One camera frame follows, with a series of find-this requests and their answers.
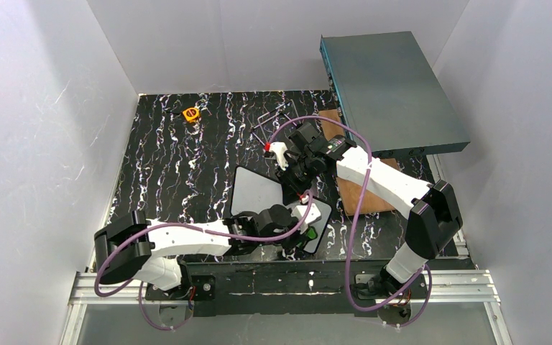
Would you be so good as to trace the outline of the small white whiteboard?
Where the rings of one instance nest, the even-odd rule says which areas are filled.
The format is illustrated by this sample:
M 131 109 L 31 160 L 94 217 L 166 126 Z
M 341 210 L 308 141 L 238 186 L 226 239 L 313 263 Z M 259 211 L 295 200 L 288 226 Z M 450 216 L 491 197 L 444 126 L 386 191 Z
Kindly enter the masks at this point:
M 229 214 L 231 216 L 242 211 L 259 213 L 275 204 L 292 208 L 300 203 L 299 198 L 294 198 L 286 204 L 284 200 L 282 186 L 277 180 L 265 174 L 254 172 L 247 167 L 236 167 L 229 201 Z M 318 251 L 333 213 L 333 207 L 318 196 L 313 197 L 313 204 L 320 211 L 321 218 L 311 224 L 316 230 L 317 238 L 310 240 L 303 247 L 303 251 L 308 254 L 315 254 Z

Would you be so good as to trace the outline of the orange tape measure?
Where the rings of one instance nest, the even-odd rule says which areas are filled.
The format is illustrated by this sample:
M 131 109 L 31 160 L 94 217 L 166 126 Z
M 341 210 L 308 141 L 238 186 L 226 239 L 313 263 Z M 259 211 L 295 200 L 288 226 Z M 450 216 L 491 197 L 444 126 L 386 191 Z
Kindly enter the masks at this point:
M 188 122 L 188 123 L 195 123 L 198 121 L 198 119 L 200 118 L 200 110 L 199 108 L 197 107 L 190 107 L 190 108 L 187 108 L 185 109 L 183 112 L 182 112 L 182 115 L 184 116 L 185 120 Z

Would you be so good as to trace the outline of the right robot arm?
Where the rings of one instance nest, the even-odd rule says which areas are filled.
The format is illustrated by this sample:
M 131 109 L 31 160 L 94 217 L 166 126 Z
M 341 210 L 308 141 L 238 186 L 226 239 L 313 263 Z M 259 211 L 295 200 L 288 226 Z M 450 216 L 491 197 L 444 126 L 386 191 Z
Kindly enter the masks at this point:
M 265 152 L 278 164 L 277 178 L 294 193 L 308 190 L 321 173 L 333 170 L 338 178 L 359 185 L 393 206 L 407 221 L 403 245 L 382 268 L 368 290 L 393 293 L 436 258 L 463 226 L 454 188 L 412 178 L 374 158 L 344 135 L 327 139 L 311 123 L 296 126 L 286 142 L 270 137 Z

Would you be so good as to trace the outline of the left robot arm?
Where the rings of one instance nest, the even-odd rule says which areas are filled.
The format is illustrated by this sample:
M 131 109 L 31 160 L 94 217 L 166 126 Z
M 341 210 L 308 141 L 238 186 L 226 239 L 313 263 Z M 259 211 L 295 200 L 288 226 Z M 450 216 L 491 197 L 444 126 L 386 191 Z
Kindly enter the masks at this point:
M 132 280 L 163 291 L 187 287 L 188 270 L 179 256 L 240 256 L 262 245 L 305 247 L 318 238 L 314 225 L 320 220 L 321 212 L 313 203 L 277 204 L 259 213 L 243 211 L 204 224 L 150 220 L 144 211 L 133 211 L 94 234 L 95 292 L 108 297 L 101 286 L 114 285 L 119 292 Z

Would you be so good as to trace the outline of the aluminium frame rail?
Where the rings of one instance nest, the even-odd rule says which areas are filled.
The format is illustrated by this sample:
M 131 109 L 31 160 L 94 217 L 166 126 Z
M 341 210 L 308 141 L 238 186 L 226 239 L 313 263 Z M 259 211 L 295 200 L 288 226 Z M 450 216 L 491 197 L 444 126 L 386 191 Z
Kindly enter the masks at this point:
M 181 304 L 139 303 L 130 284 L 110 298 L 82 274 L 73 290 L 64 344 L 507 344 L 510 335 L 495 284 L 464 255 L 456 238 L 430 262 L 431 275 L 413 286 L 410 302 L 362 313 L 344 293 L 344 259 L 354 233 L 351 268 L 378 270 L 403 244 L 406 221 L 397 211 L 347 216 L 336 181 L 322 177 L 318 197 L 331 209 L 313 254 L 285 259 L 274 247 L 244 257 L 190 257 L 193 273 L 215 285 L 200 290 L 189 321 Z

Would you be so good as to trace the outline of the grey metal network switch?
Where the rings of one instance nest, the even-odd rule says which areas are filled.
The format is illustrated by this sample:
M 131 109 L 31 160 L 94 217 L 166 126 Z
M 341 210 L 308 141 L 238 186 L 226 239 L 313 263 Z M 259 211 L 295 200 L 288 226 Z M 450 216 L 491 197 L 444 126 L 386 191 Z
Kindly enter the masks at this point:
M 376 158 L 462 151 L 470 136 L 410 31 L 322 37 L 342 122 Z

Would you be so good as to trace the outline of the green bone-shaped eraser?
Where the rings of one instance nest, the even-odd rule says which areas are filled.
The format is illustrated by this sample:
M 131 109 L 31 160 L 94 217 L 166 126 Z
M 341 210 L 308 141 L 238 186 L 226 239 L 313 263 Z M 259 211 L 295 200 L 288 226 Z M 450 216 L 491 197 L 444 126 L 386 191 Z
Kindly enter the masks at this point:
M 314 240 L 317 237 L 316 230 L 313 227 L 308 228 L 308 230 L 305 232 L 305 237 L 308 239 L 308 241 Z

